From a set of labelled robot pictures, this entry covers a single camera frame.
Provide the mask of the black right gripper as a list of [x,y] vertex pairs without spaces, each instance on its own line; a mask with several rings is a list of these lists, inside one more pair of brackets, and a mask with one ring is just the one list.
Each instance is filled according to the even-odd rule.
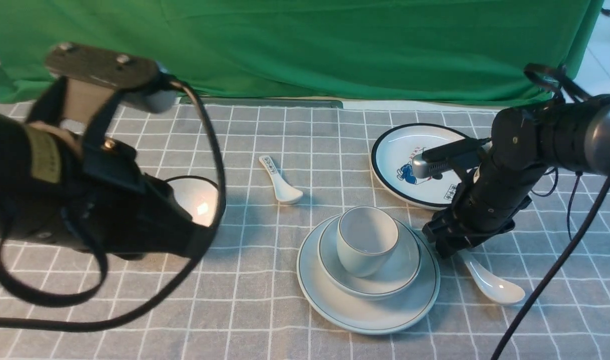
[[472,248],[469,240],[486,240],[513,229],[513,217],[531,204],[529,192],[546,173],[540,162],[515,170],[511,159],[491,150],[450,208],[435,212],[423,226],[441,259]]

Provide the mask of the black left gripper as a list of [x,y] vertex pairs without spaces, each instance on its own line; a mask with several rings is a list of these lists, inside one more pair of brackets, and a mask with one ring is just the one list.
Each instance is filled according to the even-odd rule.
[[131,193],[85,175],[71,148],[55,141],[61,162],[56,183],[31,175],[33,151],[26,126],[0,114],[0,194],[14,214],[10,239],[88,252],[65,225],[81,220],[112,255],[167,253],[202,257],[214,231],[193,223],[167,182],[136,170],[144,192]]

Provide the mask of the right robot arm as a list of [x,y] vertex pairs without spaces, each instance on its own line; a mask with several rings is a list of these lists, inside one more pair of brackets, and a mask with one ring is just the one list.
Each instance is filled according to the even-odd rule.
[[610,174],[610,95],[503,109],[490,137],[436,146],[412,168],[418,178],[452,170],[461,180],[450,205],[423,227],[438,255],[449,258],[513,230],[513,217],[549,169]]

